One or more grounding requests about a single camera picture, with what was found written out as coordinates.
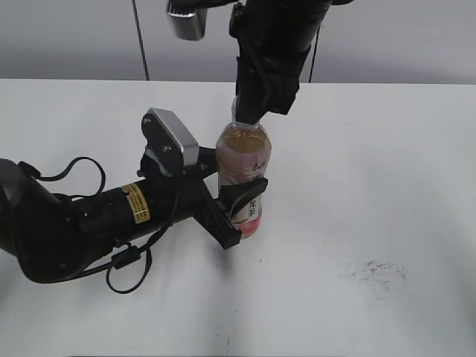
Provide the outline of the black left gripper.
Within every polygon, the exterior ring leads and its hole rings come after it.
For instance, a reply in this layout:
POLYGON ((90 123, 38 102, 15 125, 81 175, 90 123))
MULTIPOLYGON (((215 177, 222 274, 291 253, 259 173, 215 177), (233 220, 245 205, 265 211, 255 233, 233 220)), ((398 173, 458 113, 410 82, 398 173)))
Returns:
POLYGON ((230 222, 248 222, 260 212, 260 195, 268 180, 256 178, 242 184, 223 185, 217 201, 204 182, 217 171, 216 150, 199 148, 195 165, 175 176, 165 176, 143 154, 138 175, 147 200, 151 224, 162 228, 193 217, 224 249, 239 244, 241 233, 230 222))

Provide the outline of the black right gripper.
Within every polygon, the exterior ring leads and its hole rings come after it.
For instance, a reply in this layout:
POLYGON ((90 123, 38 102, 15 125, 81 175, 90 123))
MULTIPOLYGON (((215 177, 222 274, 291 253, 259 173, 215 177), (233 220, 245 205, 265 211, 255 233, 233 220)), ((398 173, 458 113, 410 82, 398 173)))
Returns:
POLYGON ((235 119, 257 124, 266 112, 287 115, 330 1, 246 1, 232 10, 239 46, 235 119))

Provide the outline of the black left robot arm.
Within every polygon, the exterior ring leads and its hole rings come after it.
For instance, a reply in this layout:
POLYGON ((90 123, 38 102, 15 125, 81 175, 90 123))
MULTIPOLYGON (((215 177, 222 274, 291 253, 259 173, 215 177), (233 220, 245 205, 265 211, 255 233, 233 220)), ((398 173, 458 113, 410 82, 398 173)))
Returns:
POLYGON ((195 164, 164 174, 148 155, 138 180, 90 196, 51 193, 48 177, 31 165, 1 161, 1 249, 35 283, 62 283, 150 262, 151 248, 173 224, 194 218, 228 249, 242 239, 232 217, 268 185, 265 178, 221 188, 212 197, 205 179, 217 170, 213 149, 195 164))

